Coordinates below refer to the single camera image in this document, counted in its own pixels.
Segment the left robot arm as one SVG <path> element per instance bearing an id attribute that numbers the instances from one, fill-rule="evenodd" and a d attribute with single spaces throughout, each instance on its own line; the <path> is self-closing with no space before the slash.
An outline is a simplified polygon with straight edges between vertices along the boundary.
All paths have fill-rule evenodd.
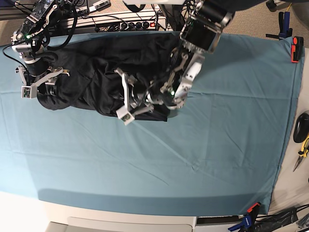
<path id="1" fill-rule="evenodd" d="M 197 1 L 180 32 L 180 45 L 170 53 L 170 67 L 145 89 L 141 89 L 137 78 L 117 68 L 124 89 L 124 104 L 116 111 L 117 117 L 128 124 L 137 115 L 153 112 L 156 105 L 169 110 L 182 108 L 201 71 L 205 53 L 214 52 L 234 15 L 211 0 Z"/>

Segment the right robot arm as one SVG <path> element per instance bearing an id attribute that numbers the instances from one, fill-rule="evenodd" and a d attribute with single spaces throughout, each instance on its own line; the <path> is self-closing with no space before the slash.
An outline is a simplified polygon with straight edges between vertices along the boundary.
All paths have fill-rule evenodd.
<path id="1" fill-rule="evenodd" d="M 50 46 L 50 29 L 57 26 L 64 14 L 72 14 L 73 25 L 63 44 Z M 11 48 L 22 59 L 16 72 L 22 80 L 21 97 L 34 99 L 39 87 L 45 85 L 52 93 L 57 79 L 69 75 L 63 67 L 53 67 L 57 62 L 57 50 L 64 48 L 71 40 L 78 21 L 76 6 L 71 0 L 40 0 L 22 26 L 11 37 Z"/>

